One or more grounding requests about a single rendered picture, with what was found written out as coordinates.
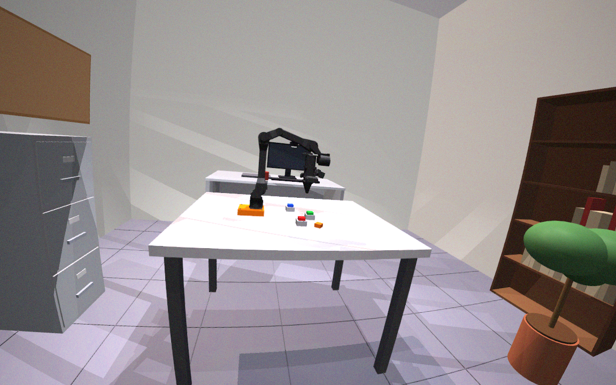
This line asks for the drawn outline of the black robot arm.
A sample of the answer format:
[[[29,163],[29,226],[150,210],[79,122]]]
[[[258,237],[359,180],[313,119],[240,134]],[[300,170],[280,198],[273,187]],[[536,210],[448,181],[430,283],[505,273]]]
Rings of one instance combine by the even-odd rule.
[[[262,195],[265,194],[267,190],[267,181],[266,177],[266,156],[267,156],[267,146],[269,141],[277,136],[281,136],[288,141],[295,142],[299,144],[301,147],[304,147],[306,150],[310,152],[304,152],[302,155],[305,156],[305,164],[314,164],[316,162],[320,166],[329,166],[330,165],[330,154],[322,153],[318,149],[318,144],[316,141],[310,141],[305,138],[301,138],[300,136],[294,135],[293,133],[289,133],[287,130],[283,130],[282,128],[277,128],[276,130],[272,130],[270,132],[262,132],[258,136],[259,143],[259,167],[258,167],[258,179],[255,185],[255,189],[250,193],[250,205],[249,208],[252,210],[263,210],[264,200]],[[318,156],[313,155],[318,154]]]

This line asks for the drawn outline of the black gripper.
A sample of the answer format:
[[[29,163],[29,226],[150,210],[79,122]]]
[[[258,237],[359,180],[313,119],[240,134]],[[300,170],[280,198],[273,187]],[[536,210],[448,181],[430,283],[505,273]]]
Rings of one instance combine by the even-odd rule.
[[[313,183],[318,183],[318,178],[314,176],[314,170],[316,169],[314,164],[305,164],[304,173],[300,174],[300,178],[302,179],[303,185],[305,186],[306,194],[309,193],[310,187]]]

